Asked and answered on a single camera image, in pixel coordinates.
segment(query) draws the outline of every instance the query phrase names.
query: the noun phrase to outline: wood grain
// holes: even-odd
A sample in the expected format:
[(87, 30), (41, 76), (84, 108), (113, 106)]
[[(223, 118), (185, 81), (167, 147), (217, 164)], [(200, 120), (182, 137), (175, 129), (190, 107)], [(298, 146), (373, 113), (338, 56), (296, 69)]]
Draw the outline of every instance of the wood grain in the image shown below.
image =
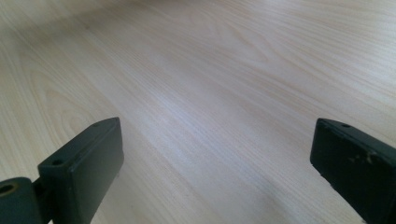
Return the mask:
[(395, 1), (0, 2), (0, 179), (120, 117), (92, 223), (361, 223), (319, 117), (396, 146)]

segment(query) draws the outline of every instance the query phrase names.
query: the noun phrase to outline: black plastic part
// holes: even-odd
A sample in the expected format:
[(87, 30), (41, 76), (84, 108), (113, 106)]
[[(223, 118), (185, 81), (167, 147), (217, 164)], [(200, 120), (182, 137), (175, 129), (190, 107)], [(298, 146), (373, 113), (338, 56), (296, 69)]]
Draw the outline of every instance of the black plastic part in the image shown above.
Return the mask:
[(123, 164), (120, 120), (94, 123), (38, 165), (0, 182), (0, 223), (90, 223)]
[(0, 223), (43, 223), (30, 179), (16, 177), (0, 183)]
[(318, 119), (310, 160), (368, 224), (396, 223), (396, 149), (334, 120)]

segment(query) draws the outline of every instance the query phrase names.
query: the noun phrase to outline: bolt hole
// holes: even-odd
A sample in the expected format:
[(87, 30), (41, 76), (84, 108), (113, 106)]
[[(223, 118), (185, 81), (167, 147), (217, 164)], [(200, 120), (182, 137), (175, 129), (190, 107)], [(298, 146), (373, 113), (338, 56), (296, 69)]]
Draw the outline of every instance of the bolt hole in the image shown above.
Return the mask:
[(52, 162), (52, 165), (62, 165), (64, 163), (62, 160), (56, 160)]
[(4, 185), (3, 187), (0, 188), (0, 195), (8, 194), (12, 190), (14, 190), (14, 188), (15, 188), (15, 186), (13, 186), (13, 185)]

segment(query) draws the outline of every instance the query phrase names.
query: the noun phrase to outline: screw hole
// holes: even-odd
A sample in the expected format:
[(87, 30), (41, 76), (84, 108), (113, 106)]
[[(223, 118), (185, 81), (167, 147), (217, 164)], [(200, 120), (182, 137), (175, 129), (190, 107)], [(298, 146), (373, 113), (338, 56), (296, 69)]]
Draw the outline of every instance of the screw hole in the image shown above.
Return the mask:
[(15, 186), (14, 185), (4, 185), (2, 187), (0, 187), (0, 196), (9, 194), (10, 192), (12, 192), (14, 190)]
[(64, 163), (62, 160), (56, 160), (52, 162), (52, 165), (62, 165)]

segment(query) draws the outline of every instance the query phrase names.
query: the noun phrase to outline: light wood grain surface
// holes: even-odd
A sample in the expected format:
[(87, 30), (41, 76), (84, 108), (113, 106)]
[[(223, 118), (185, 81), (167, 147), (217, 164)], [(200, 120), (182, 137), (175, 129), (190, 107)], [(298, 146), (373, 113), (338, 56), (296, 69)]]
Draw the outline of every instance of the light wood grain surface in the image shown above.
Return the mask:
[(310, 165), (315, 122), (395, 147), (395, 112), (392, 0), (0, 2), (0, 179), (120, 117), (94, 224), (361, 223)]

